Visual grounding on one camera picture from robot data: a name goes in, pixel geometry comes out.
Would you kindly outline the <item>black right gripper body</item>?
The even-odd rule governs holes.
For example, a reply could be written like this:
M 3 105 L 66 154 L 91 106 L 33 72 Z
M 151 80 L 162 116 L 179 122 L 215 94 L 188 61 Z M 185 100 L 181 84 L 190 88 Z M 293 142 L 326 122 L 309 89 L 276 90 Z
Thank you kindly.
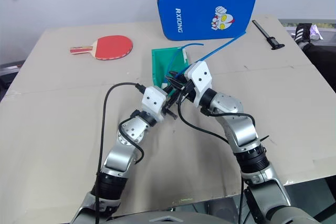
M 184 76 L 179 76 L 178 81 L 183 85 L 179 100 L 184 101 L 185 99 L 188 99 L 189 101 L 194 101 L 196 93 L 193 81 L 187 80 Z

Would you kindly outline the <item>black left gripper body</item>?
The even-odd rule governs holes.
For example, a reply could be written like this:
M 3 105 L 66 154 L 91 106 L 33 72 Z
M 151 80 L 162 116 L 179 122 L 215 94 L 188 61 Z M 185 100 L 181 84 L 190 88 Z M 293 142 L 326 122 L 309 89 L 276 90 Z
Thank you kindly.
M 170 107 L 177 101 L 180 96 L 180 90 L 175 90 L 169 99 L 166 101 L 162 108 L 163 115 L 175 115 L 171 110 Z

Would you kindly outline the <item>green plastic bin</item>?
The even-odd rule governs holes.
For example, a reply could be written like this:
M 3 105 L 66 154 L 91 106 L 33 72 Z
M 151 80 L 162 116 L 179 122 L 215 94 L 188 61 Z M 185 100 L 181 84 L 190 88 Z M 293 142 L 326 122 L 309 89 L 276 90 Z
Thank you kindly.
M 152 80 L 153 84 L 161 89 L 169 83 L 166 76 L 169 71 L 180 72 L 188 64 L 184 63 L 182 47 L 152 49 Z

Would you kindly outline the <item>blue cartoon carrying case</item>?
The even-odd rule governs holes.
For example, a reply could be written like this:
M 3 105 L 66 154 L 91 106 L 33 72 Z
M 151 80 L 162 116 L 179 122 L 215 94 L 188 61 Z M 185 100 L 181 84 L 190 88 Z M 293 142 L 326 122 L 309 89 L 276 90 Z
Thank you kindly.
M 256 0 L 157 0 L 163 34 L 169 40 L 209 40 L 241 35 Z

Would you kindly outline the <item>red table tennis paddle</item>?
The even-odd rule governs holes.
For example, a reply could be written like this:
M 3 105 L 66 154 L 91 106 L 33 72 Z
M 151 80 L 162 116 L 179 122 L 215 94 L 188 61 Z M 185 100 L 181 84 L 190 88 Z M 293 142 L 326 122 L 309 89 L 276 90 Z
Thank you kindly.
M 112 35 L 98 38 L 91 46 L 70 48 L 72 55 L 90 54 L 97 60 L 115 60 L 128 55 L 133 42 L 126 36 Z

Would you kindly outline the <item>black plastic caliper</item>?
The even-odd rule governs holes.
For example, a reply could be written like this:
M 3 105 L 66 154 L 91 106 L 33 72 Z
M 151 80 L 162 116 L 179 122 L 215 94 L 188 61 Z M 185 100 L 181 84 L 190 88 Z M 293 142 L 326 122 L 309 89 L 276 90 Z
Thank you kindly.
M 252 20 L 252 23 L 258 28 L 258 30 L 264 35 L 266 41 L 270 44 L 272 50 L 283 48 L 285 45 L 280 44 L 275 37 L 269 36 L 268 33 L 260 26 L 256 20 Z

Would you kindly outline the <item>black shoe with white stripes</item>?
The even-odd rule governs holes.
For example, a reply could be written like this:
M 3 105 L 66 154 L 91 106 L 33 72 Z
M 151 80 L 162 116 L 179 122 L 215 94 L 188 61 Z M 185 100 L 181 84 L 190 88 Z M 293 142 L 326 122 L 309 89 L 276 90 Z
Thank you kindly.
M 312 23 L 299 23 L 296 28 L 294 41 L 301 49 L 311 42 L 310 40 L 311 26 Z

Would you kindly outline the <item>black trouser leg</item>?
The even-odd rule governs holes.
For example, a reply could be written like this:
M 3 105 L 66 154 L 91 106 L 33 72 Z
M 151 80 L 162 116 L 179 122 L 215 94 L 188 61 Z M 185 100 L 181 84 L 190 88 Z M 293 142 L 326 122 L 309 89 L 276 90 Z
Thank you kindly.
M 302 51 L 336 93 L 336 47 L 309 43 Z

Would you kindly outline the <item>white and purple object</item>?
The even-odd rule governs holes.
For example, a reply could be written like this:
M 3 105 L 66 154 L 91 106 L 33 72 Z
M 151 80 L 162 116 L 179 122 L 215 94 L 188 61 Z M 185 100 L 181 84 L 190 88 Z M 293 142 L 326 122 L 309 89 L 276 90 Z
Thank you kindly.
M 311 40 L 323 40 L 316 24 L 312 24 L 310 27 L 310 39 Z

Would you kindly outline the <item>dark furniture beside table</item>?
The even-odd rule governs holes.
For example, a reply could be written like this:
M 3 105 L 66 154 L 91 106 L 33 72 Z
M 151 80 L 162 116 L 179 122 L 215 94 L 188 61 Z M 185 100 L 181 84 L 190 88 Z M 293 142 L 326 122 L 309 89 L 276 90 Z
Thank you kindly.
M 0 65 L 0 99 L 12 84 L 24 62 L 23 60 Z

